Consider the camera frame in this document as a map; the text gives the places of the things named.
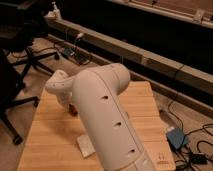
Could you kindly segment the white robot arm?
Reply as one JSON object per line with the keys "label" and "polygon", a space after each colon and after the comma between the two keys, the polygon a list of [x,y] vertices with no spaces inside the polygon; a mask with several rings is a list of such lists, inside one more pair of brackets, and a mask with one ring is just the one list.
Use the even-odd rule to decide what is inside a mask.
{"label": "white robot arm", "polygon": [[128,69],[113,63],[72,77],[58,70],[45,89],[76,108],[105,171],[156,171],[118,98],[129,83]]}

